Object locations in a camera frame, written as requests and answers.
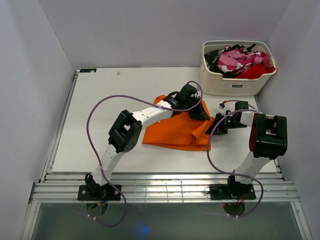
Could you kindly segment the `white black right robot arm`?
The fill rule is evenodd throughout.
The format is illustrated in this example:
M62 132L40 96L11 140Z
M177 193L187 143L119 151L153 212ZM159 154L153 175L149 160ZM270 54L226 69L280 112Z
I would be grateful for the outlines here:
M241 165L229 173L225 184L211 184L211 200L254 200L254 179L270 161L283 156L288 148L287 119L258 111L246 101L235 100L234 110L227 101L219 105L213 124L206 131L210 136L225 135L230 129L250 127L249 152Z

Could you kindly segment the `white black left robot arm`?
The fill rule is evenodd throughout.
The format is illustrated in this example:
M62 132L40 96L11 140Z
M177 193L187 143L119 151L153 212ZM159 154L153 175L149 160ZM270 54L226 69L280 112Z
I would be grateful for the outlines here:
M124 154L130 152L146 127L186 112L193 121L208 121L210 116L202 104L203 91L195 81L187 82L180 91L169 93L158 103L149 103L148 108L129 112L123 110L108 131L105 153L98 156L98 167L85 176L88 193L100 200L106 195L105 185Z

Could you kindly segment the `orange trousers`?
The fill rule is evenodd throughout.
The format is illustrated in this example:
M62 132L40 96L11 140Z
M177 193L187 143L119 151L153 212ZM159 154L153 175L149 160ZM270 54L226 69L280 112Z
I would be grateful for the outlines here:
M183 151L205 151L209 129L215 118L192 120L187 112L163 119L145 129L142 143Z

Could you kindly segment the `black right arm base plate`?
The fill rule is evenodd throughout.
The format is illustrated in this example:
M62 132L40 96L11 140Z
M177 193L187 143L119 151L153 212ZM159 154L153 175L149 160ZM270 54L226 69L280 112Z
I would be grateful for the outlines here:
M252 184L231 186L228 184L211 184L209 186L211 200L255 200L256 194Z

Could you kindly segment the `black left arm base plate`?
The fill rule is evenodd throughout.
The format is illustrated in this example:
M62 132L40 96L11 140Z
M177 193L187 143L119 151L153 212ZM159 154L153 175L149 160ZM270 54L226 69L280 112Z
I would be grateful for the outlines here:
M88 185L81 185L78 189L77 200L78 201L119 201L121 199L120 190L121 185L116 185L118 190L114 189L110 185L89 188Z

